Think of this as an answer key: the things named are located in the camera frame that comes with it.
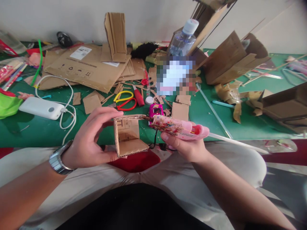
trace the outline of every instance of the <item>leg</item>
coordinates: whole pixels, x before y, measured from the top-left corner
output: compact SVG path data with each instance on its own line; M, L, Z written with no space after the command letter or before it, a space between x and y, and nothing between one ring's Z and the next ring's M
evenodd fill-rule
M266 165L259 153L226 142L205 145L209 152L253 187L262 185ZM208 221L215 213L223 213L192 164L178 153L144 171L141 181L166 191L188 213L201 221Z
M26 148L0 160L0 186L46 161L55 148ZM44 229L55 229L106 191L139 181L138 174L129 174L108 164L77 169L49 195L25 223Z

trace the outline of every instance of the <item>glue gun nozzle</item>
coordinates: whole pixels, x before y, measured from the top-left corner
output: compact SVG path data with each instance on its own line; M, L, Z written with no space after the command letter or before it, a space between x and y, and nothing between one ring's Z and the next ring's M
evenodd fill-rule
M144 119L144 120L147 120L147 121L150 121L150 122L153 122L153 121L154 121L154 120L153 120L154 118L152 118L152 117L146 117L146 116L144 116L143 119Z

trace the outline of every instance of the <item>bottle cap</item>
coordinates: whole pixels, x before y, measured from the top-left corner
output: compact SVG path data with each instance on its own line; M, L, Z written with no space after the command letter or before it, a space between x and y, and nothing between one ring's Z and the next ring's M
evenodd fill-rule
M153 102L154 102L154 98L153 98L153 97L151 97L151 96L146 97L145 102L146 102L146 104L153 104Z
M182 32L188 35L194 34L195 30L197 29L199 22L195 19L189 19L186 21L185 26L182 29Z

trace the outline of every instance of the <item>yellow scissors handle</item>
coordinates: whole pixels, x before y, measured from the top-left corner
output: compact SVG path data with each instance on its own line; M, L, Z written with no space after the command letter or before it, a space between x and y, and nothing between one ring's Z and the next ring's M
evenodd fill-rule
M119 96L120 94L122 94L122 93L130 93L131 96L130 96L130 97L127 97L127 98L123 98L123 99L118 99L118 100L117 100L118 96ZM125 90L125 91L119 92L119 93L116 95L116 97L114 98L113 101L115 101L115 103L117 103L117 102L119 102L119 101L127 101L127 100L129 100L130 98L133 98L133 96L134 96L134 95L133 95L132 92Z

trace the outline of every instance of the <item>wristwatch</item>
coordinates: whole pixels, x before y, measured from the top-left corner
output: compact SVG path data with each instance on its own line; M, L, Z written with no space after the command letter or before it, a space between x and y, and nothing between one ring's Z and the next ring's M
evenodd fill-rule
M72 143L73 140L68 141L66 144L55 150L49 157L51 167L58 174L68 175L74 171L74 169L66 167L61 159L61 155L71 146Z

